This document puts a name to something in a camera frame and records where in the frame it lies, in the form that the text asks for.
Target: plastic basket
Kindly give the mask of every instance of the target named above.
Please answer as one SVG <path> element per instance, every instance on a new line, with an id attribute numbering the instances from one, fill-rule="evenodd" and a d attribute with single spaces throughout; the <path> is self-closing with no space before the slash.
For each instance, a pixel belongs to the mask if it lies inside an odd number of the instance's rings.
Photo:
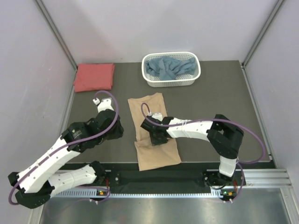
<path id="1" fill-rule="evenodd" d="M 180 61 L 188 60 L 188 59 L 194 57 L 196 64 L 197 64 L 194 75 L 182 74 L 182 75 L 178 75 L 176 80 L 161 81 L 159 77 L 155 77 L 155 76 L 152 76 L 152 75 L 146 73 L 145 62 L 147 60 L 151 60 L 153 58 L 162 57 L 162 56 L 173 57 Z M 167 52 L 167 53 L 149 54 L 149 55 L 146 55 L 142 60 L 143 78 L 152 87 L 171 87 L 171 86 L 191 85 L 200 76 L 200 72 L 201 71 L 200 71 L 200 64 L 199 64 L 198 58 L 196 57 L 195 54 L 193 54 L 191 52 Z"/>

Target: wall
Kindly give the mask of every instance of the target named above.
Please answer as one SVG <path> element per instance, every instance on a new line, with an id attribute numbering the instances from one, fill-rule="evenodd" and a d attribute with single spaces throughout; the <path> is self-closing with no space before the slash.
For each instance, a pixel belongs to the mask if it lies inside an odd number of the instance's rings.
<path id="1" fill-rule="evenodd" d="M 243 61 L 277 0 L 43 0 L 77 63 L 155 52 Z"/>
<path id="2" fill-rule="evenodd" d="M 0 31 L 0 217 L 22 224 L 30 210 L 8 204 L 7 175 L 27 168 L 56 140 L 74 69 L 34 1 L 3 1 Z"/>
<path id="3" fill-rule="evenodd" d="M 273 146 L 299 198 L 299 1 L 287 0 L 247 66 Z"/>

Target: folded beige fabric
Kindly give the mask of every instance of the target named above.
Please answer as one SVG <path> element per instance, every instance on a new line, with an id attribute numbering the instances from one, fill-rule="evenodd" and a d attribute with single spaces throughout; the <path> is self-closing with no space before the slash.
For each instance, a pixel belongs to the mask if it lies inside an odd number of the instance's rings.
<path id="1" fill-rule="evenodd" d="M 140 127 L 144 121 L 141 113 L 141 104 L 145 102 L 149 105 L 152 113 L 161 113 L 163 117 L 167 116 L 162 93 L 156 93 L 152 96 L 146 96 L 139 99 L 128 99 L 130 111 L 136 129 L 135 147 L 137 150 L 139 170 L 156 169 L 160 167 L 176 165 L 181 163 L 178 155 L 178 147 L 175 139 L 170 139 L 166 144 L 152 146 L 150 134 Z"/>

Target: blue towel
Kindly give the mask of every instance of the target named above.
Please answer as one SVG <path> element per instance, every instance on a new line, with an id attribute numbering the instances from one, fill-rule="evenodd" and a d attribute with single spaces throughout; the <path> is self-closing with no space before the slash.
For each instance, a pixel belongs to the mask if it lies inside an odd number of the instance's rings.
<path id="1" fill-rule="evenodd" d="M 194 75 L 196 69 L 195 58 L 180 61 L 169 56 L 153 58 L 145 62 L 145 69 L 148 74 L 160 77 L 161 81 L 175 80 L 177 75 Z"/>

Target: red towel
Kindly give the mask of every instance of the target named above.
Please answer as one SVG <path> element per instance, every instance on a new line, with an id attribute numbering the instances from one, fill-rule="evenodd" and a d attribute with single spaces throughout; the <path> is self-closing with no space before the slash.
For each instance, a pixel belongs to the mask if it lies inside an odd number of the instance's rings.
<path id="1" fill-rule="evenodd" d="M 114 64 L 79 64 L 75 92 L 112 89 Z"/>

